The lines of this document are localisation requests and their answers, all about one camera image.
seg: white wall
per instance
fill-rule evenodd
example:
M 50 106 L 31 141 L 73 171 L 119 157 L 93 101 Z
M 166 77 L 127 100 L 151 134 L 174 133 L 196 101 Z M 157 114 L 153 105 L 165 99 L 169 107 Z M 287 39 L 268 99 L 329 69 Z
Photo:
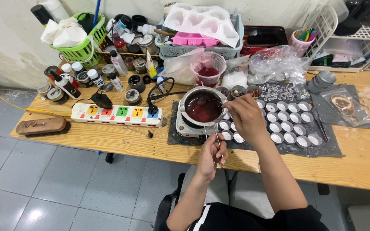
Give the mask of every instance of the white wall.
M 94 12 L 96 0 L 64 0 L 69 13 Z M 46 80 L 44 69 L 60 62 L 58 52 L 40 41 L 42 25 L 30 12 L 36 0 L 0 0 L 0 86 L 35 89 Z M 102 0 L 100 12 L 109 18 L 141 14 L 157 24 L 169 0 Z M 318 0 L 183 0 L 194 5 L 218 5 L 242 14 L 246 25 L 293 27 L 304 8 Z

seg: yellow cable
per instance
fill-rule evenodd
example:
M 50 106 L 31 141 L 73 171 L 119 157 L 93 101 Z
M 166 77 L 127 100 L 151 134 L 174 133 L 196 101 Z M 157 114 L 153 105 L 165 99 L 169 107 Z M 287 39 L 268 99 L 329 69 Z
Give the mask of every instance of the yellow cable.
M 61 115 L 61 114 L 58 114 L 58 113 L 55 113 L 55 112 L 51 112 L 51 111 L 45 111 L 45 110 L 41 110 L 41 109 L 35 109 L 35 108 L 22 108 L 22 107 L 18 107 L 17 105 L 13 105 L 12 103 L 8 102 L 6 99 L 4 99 L 3 97 L 0 96 L 0 98 L 2 100 L 4 100 L 7 104 L 9 105 L 12 105 L 16 108 L 19 108 L 21 110 L 24 110 L 24 111 L 37 111 L 37 112 L 44 112 L 44 113 L 50 113 L 50 114 L 54 114 L 56 116 L 62 116 L 62 117 L 71 117 L 71 115 Z

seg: white stripe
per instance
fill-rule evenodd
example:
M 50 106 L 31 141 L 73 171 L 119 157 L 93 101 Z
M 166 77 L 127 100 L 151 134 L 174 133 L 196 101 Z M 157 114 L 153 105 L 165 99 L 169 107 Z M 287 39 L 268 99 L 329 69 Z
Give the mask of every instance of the white stripe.
M 198 223 L 195 224 L 194 231 L 199 231 L 201 225 L 205 222 L 206 216 L 208 215 L 210 205 L 206 206 L 203 210 L 202 216 L 199 219 Z

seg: wooden table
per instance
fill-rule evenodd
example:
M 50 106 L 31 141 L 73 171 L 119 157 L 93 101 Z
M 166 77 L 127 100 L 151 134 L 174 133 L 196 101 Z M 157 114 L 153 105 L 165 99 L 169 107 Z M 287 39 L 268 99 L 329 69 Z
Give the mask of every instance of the wooden table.
M 120 78 L 127 89 L 130 88 L 127 84 L 129 76 L 131 76 L 131 73 L 127 77 Z M 311 77 L 312 75 L 310 74 L 306 75 L 307 79 L 311 79 Z M 336 73 L 336 77 L 336 83 L 354 84 L 356 86 L 360 92 L 361 103 L 366 106 L 370 114 L 370 71 L 359 73 L 340 72 Z M 147 106 L 145 99 L 152 86 L 153 84 L 147 85 L 145 92 L 141 94 L 144 99 L 141 106 Z M 189 86 L 176 84 L 172 92 L 187 91 L 188 88 Z M 90 98 L 97 90 L 96 87 L 80 87 L 79 89 L 82 93 L 81 99 Z M 123 92 L 116 92 L 114 89 L 107 95 L 115 105 L 128 105 L 124 100 Z M 172 102 L 179 101 L 182 96 L 183 94 L 171 95 L 159 99 L 155 103 L 163 109 L 164 117 L 168 119 L 166 127 L 160 129 L 135 127 L 136 130 L 143 133 L 151 130 L 154 134 L 152 139 L 146 138 L 145 135 L 129 129 L 123 130 L 122 126 L 76 122 L 72 123 L 72 128 L 67 134 L 29 139 L 110 153 L 197 164 L 200 146 L 167 145 Z M 70 99 L 64 105 L 56 105 L 50 100 L 41 100 L 41 95 L 38 95 L 30 107 L 61 114 L 70 114 L 71 106 L 74 103 L 75 100 Z M 53 116 L 26 112 L 20 121 L 50 117 Z M 292 175 L 296 179 L 304 181 L 370 189 L 370 129 L 355 129 L 334 125 L 333 130 L 336 134 L 339 147 L 346 157 L 319 157 L 311 159 L 292 154 L 282 155 Z M 25 139 L 24 136 L 18 135 L 15 129 L 11 132 L 10 136 Z M 229 150 L 229 152 L 229 160 L 223 168 L 255 173 L 261 172 L 258 155 L 255 151 L 234 149 Z

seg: person's hand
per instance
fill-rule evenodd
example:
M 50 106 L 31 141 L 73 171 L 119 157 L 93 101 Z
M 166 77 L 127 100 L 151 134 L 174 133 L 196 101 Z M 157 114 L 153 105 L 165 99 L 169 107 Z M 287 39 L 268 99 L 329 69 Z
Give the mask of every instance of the person's hand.
M 261 142 L 260 138 L 268 137 L 258 103 L 249 94 L 228 101 L 222 107 L 229 110 L 236 130 L 248 143 L 255 145 Z
M 221 147 L 216 143 L 216 135 L 212 134 L 205 141 L 199 153 L 198 167 L 195 175 L 203 180 L 212 181 L 215 177 L 216 164 L 214 160 L 217 163 L 220 160 L 221 164 L 225 164 L 228 159 L 227 143 L 224 141 L 222 134 L 218 133 L 218 138 Z

